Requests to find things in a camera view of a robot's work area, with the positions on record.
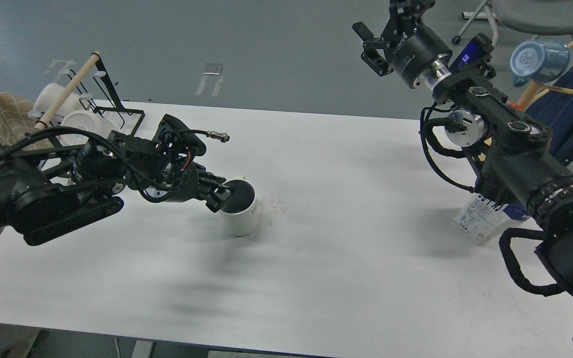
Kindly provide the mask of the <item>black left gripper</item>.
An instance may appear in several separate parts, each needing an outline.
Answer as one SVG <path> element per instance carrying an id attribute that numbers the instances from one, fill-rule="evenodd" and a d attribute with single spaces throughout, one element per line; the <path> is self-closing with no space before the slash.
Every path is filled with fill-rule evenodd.
<path id="1" fill-rule="evenodd" d="M 232 195 L 232 188 L 225 185 L 227 179 L 207 172 L 203 165 L 185 160 L 165 161 L 154 167 L 152 179 L 161 187 L 176 190 L 161 190 L 145 185 L 143 197 L 149 202 L 185 202 L 190 199 L 205 201 L 205 206 L 217 213 Z"/>

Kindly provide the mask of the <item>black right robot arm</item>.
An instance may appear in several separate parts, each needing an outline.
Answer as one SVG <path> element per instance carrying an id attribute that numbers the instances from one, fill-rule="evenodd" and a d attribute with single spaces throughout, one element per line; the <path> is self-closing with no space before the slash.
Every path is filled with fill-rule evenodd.
<path id="1" fill-rule="evenodd" d="M 490 79 L 493 45 L 478 34 L 452 60 L 452 50 L 422 20 L 433 0 L 392 0 L 375 36 L 363 22 L 362 60 L 375 73 L 398 73 L 410 88 L 425 84 L 434 104 L 420 116 L 425 157 L 441 179 L 496 204 L 520 202 L 538 231 L 509 228 L 499 238 L 518 287 L 573 297 L 573 173 L 548 152 L 551 128 L 509 104 Z"/>

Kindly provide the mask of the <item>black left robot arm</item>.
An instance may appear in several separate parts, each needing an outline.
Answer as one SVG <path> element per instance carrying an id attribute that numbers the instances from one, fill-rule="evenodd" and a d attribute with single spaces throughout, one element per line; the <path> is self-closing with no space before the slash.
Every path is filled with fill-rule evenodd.
<path id="1" fill-rule="evenodd" d="M 220 211 L 235 190 L 194 161 L 205 153 L 198 134 L 169 124 L 152 140 L 53 127 L 0 144 L 0 228 L 38 246 L 117 214 L 124 188 L 148 202 L 195 199 Z"/>

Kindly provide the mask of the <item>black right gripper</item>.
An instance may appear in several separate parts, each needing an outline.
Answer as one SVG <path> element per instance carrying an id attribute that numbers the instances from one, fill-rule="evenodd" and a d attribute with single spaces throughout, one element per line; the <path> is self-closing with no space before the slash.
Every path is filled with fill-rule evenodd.
<path id="1" fill-rule="evenodd" d="M 435 5 L 436 0 L 390 0 L 389 20 L 381 38 L 376 38 L 363 22 L 353 23 L 352 29 L 363 43 L 362 61 L 380 77 L 396 72 L 409 88 L 416 88 L 418 78 L 430 64 L 437 60 L 446 64 L 453 54 L 423 23 L 423 14 Z"/>

